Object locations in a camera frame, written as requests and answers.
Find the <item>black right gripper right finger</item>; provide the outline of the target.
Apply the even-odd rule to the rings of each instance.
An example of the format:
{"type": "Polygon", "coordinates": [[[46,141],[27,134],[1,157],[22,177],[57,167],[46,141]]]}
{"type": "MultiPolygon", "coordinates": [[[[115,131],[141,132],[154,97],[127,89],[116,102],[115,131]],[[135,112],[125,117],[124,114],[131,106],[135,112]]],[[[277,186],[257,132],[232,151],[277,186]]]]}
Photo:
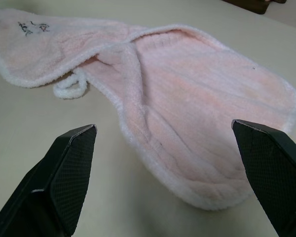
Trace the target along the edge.
{"type": "Polygon", "coordinates": [[[296,237],[296,143],[283,131],[232,122],[249,183],[280,237],[296,237]]]}

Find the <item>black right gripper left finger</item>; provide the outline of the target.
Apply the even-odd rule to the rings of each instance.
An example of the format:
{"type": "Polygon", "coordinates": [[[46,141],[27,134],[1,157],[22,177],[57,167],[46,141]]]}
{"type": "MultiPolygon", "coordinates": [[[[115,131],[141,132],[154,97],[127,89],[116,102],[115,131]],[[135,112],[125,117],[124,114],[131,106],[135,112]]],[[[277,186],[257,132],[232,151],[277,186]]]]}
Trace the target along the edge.
{"type": "Polygon", "coordinates": [[[0,211],[0,237],[71,237],[87,194],[97,127],[55,139],[0,211]]]}

